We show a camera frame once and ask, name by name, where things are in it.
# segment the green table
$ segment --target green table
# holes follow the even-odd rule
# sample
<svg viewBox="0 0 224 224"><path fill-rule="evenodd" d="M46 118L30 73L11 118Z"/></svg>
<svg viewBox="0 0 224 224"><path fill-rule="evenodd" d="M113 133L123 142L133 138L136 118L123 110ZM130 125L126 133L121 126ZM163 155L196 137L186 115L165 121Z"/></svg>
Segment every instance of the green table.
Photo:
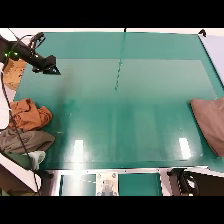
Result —
<svg viewBox="0 0 224 224"><path fill-rule="evenodd" d="M210 150L189 106L192 97L223 96L221 82L197 35L46 33L46 37L38 53L55 55L62 76L34 74L28 66L15 98L32 98L54 114L45 130L56 141L41 169L209 165L224 171L223 160ZM115 91L120 57L123 65ZM156 78L153 74L149 80L152 68L161 77L167 69L172 79L180 79L176 73L184 68L179 74L187 86L181 86L180 97L171 94L178 90L176 84L170 88L170 81L166 85L165 80L151 79ZM153 98L158 94L155 83L166 90L159 103L159 95ZM183 88L192 94L182 94ZM184 129L181 135L179 128ZM180 137L189 141L193 156L188 159L178 154ZM83 141L81 153L77 153L77 140Z"/></svg>

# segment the brown cloth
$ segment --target brown cloth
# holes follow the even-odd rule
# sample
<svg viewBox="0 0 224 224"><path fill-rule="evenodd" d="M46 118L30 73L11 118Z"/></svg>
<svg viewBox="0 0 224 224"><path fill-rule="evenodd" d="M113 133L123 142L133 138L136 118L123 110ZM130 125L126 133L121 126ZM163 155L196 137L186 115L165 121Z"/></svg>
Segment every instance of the brown cloth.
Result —
<svg viewBox="0 0 224 224"><path fill-rule="evenodd" d="M52 119L52 113L46 107L37 109L35 103L29 98L12 102L10 106L17 127L26 131L42 128ZM14 129L12 121L9 127Z"/></svg>
<svg viewBox="0 0 224 224"><path fill-rule="evenodd" d="M44 131L18 131L28 152L46 151L55 140L54 136ZM10 128L0 134L0 150L8 153L26 153L16 132Z"/></svg>
<svg viewBox="0 0 224 224"><path fill-rule="evenodd" d="M218 156L224 156L224 98L193 99L191 106L208 144Z"/></svg>

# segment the gray cloth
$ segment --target gray cloth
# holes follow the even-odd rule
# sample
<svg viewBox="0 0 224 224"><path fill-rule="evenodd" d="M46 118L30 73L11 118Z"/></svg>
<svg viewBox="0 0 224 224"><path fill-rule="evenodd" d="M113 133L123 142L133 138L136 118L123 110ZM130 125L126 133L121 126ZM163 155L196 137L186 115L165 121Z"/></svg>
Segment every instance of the gray cloth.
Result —
<svg viewBox="0 0 224 224"><path fill-rule="evenodd" d="M54 136L44 131L18 131L28 152L46 151L55 140ZM9 128L0 134L0 150L8 153L25 153L16 132Z"/></svg>

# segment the wire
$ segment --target wire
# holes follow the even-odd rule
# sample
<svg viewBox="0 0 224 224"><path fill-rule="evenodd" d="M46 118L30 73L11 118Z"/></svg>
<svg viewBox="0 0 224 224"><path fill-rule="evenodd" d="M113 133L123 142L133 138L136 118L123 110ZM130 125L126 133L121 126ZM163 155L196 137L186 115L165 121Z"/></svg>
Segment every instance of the wire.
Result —
<svg viewBox="0 0 224 224"><path fill-rule="evenodd" d="M27 37L27 36L32 36L32 35L25 35L25 36L21 37L19 40L17 40L17 42L12 46L11 51L13 51L13 49L15 48L15 46L16 46L16 45L17 45L17 44L18 44L24 37ZM10 108L9 99L8 99L8 97L7 97L7 94L6 94L6 91L5 91L5 85L4 85L4 83L3 83L3 72L4 72L5 67L7 66L7 63L8 63L8 60L9 60L9 56L10 56L10 54L7 55L7 59L6 59L5 63L4 63L3 69L2 69L2 71L1 71L1 82L2 82L2 90L3 90L3 94L4 94L5 99L6 99L6 101L7 101L8 107ZM38 188L38 184L37 184L37 180L36 180L36 176L35 176L35 170L34 170L34 167L33 167L33 163L32 163L31 157L30 157L30 155L29 155L29 153L28 153L28 151L27 151L27 149L26 149L26 147L25 147L25 145L24 145L24 143L23 143L23 140L22 140L22 138L21 138L21 136L20 136L20 134L19 134L19 131L18 131L18 129L17 129L16 122L15 122L15 120L14 120L14 118L13 118L13 115L12 115L12 111L11 111L11 110L9 110L9 114L10 114L10 118L11 118L11 120L12 120L12 123L13 123L13 125L14 125L14 127L15 127L16 134L17 134L17 136L18 136L18 138L19 138L19 140L20 140L20 142L21 142L21 145L22 145L22 147L24 148L24 151L26 152L26 155L27 155L27 157L28 157L28 160L29 160L29 164L30 164L31 170L32 170L33 175L34 175L34 181L35 181L35 185L36 185L36 188L37 188L37 193L38 193L38 195L40 196L40 192L39 192L39 188Z"/></svg>

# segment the crumpled brown cloth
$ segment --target crumpled brown cloth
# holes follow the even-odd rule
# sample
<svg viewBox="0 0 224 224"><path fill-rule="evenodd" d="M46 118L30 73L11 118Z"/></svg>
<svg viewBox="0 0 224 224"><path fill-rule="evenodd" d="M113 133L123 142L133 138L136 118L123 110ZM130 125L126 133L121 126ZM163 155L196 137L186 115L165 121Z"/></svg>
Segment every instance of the crumpled brown cloth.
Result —
<svg viewBox="0 0 224 224"><path fill-rule="evenodd" d="M191 106L208 144L218 156L224 156L224 98L193 99Z"/></svg>
<svg viewBox="0 0 224 224"><path fill-rule="evenodd" d="M23 130L42 128L52 119L52 113L46 107L37 109L35 103L29 98L12 102L10 106L17 127ZM14 129L12 121L10 121L9 127Z"/></svg>
<svg viewBox="0 0 224 224"><path fill-rule="evenodd" d="M55 137L44 131L26 131L18 129L28 152L46 151L54 142ZM10 153L25 153L24 148L16 134L10 128L0 134L0 150Z"/></svg>

